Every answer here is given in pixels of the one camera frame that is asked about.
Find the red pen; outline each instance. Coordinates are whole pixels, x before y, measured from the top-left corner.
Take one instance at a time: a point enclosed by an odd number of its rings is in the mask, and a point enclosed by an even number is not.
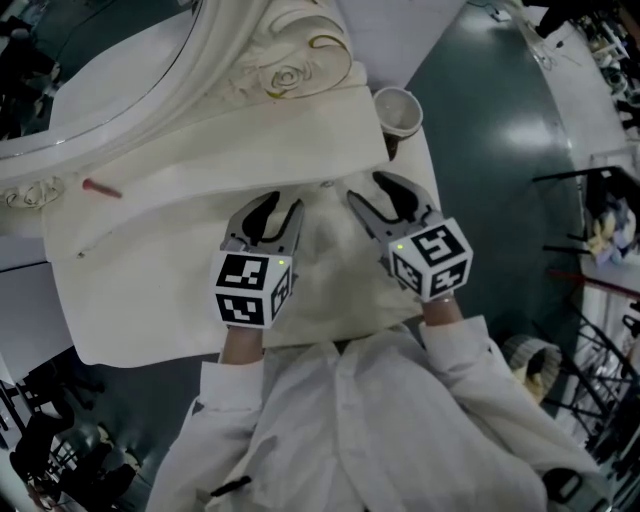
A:
[[[100,183],[96,183],[91,178],[87,178],[82,182],[83,190],[95,190],[100,194],[104,194],[105,196],[115,197],[116,199],[122,198],[122,193],[117,190],[107,187],[106,185],[100,185]]]

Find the white cup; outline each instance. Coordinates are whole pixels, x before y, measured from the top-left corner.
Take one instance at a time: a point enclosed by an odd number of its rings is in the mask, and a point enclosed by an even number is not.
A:
[[[400,87],[385,87],[373,95],[380,126],[393,160],[398,144],[414,135],[422,126],[424,114],[416,97]]]

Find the chair leg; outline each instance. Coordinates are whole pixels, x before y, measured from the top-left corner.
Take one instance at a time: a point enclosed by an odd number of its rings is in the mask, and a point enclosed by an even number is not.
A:
[[[591,254],[586,249],[578,249],[577,247],[558,247],[555,245],[543,245],[543,251],[564,252],[567,254]]]
[[[67,389],[69,390],[73,398],[75,398],[78,401],[78,403],[80,404],[80,407],[82,407],[87,411],[90,411],[91,409],[93,409],[93,402],[85,402],[82,399],[82,396],[80,396],[80,392],[78,391],[78,388],[76,388],[75,386],[67,386]]]
[[[567,233],[567,238],[569,240],[576,240],[578,242],[586,242],[587,237],[585,235],[572,235],[571,233]]]

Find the white fabric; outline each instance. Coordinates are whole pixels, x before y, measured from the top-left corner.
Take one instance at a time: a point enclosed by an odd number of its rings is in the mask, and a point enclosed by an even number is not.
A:
[[[316,127],[313,130],[318,132],[316,139],[320,137],[326,141],[326,145],[317,146],[317,141],[310,143],[306,136],[294,137],[290,127],[286,128],[277,122],[271,129],[277,131],[280,127],[282,134],[293,138],[286,145],[284,142],[275,144],[280,156],[269,158],[269,165],[280,162],[281,165],[278,165],[281,170],[288,169],[282,174],[283,179],[286,175],[294,179],[297,166],[300,174],[295,179],[316,182],[299,187],[280,187],[282,196],[271,228],[277,225],[278,220],[282,220],[284,213],[298,197],[305,201],[306,212],[296,270],[300,279],[293,296],[280,313],[275,329],[267,333],[266,346],[362,337],[402,322],[420,311],[413,295],[402,292],[397,282],[385,274],[376,261],[379,254],[377,248],[345,206],[346,190],[352,188],[390,213],[391,203],[386,194],[375,185],[368,173],[351,174],[336,180],[329,188],[320,185],[324,180],[334,180],[356,168],[371,168],[376,161],[383,159],[379,156],[379,149],[383,152],[386,149],[382,142],[377,143],[378,138],[382,140],[379,129],[364,122],[364,113],[357,116],[359,121],[354,120],[354,124],[360,125],[361,130],[366,132],[358,137],[353,137],[353,132],[347,134],[345,131],[342,132],[345,133],[343,139],[329,143],[320,134],[326,130],[322,127],[325,123],[319,123],[324,117],[318,116],[317,112],[326,110],[330,98],[337,102],[334,105],[341,106],[346,118],[353,115],[354,105],[360,105],[358,111],[363,108],[361,100],[364,99],[361,95],[361,88],[353,88],[292,100],[291,105],[293,102],[298,106],[316,105],[307,112],[315,119],[309,120],[309,126]],[[366,100],[368,107],[363,110],[373,109],[371,98]],[[293,117],[303,116],[304,112],[303,109],[296,116],[292,112],[292,119],[286,125],[290,126]],[[337,122],[340,130],[344,130],[346,119]],[[377,138],[373,137],[373,130],[378,132]],[[258,130],[255,136],[262,138],[265,133],[266,129]],[[335,137],[336,133],[335,130],[326,131],[329,138]],[[247,148],[244,142],[238,147]],[[209,161],[203,158],[199,166],[204,168]],[[148,162],[140,161],[139,164],[144,166]],[[439,205],[433,165],[422,129],[400,144],[393,162],[378,168],[419,183]],[[175,169],[173,177],[176,183],[183,183],[184,174],[191,173],[189,169],[186,164]],[[232,166],[229,169],[228,173],[221,172],[219,179],[238,179],[239,183],[243,180],[238,175],[245,176],[260,167],[255,165],[237,169]],[[125,170],[136,171],[133,166]],[[215,173],[212,176],[214,182],[218,180]],[[268,183],[273,175],[263,178]],[[101,210],[101,205],[107,200],[113,206],[103,210],[103,213],[105,218],[113,219],[118,214],[111,209],[126,208],[125,198],[135,197],[135,190],[131,193],[130,189],[122,188],[117,183],[101,179],[97,181],[123,190],[123,199],[103,199],[95,197],[97,194],[84,192],[87,206],[94,204],[95,209],[71,210],[69,214],[74,210],[75,213],[73,216],[64,216],[65,221],[58,223],[60,229],[79,233],[86,227],[83,222],[90,224],[93,215]],[[142,181],[144,179],[134,182],[132,187],[139,187],[150,196],[158,191],[154,187],[141,186]],[[262,187],[195,197],[159,208],[113,229],[108,237],[87,251],[84,258],[54,261],[60,302],[83,362],[132,367],[219,350],[227,329],[224,324],[215,321],[212,313],[208,289],[211,256],[224,237],[229,217],[251,199],[272,190]],[[63,208],[66,201],[80,200],[70,194],[74,192],[67,191],[59,201],[47,205],[45,210]],[[46,216],[45,213],[45,225],[48,222]],[[79,223],[72,222],[72,217]],[[56,232],[53,238],[60,235],[60,231]],[[64,240],[73,245],[73,238],[65,237]]]
[[[598,478],[490,352],[481,317],[421,329],[426,352],[385,331],[342,356],[318,344],[204,364],[204,409],[163,461],[148,510],[542,511],[547,470]],[[248,486],[210,500],[242,475]]]

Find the white sleeve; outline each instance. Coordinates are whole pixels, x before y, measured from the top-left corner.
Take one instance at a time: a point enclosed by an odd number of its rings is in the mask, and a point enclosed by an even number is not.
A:
[[[263,361],[203,363],[202,410],[187,417],[160,465],[147,510],[192,511],[206,503],[245,455],[262,408]]]
[[[422,324],[420,333],[435,377],[463,409],[539,475],[554,468],[598,472],[591,456],[505,371],[501,354],[491,353],[496,345],[483,317],[441,327]]]

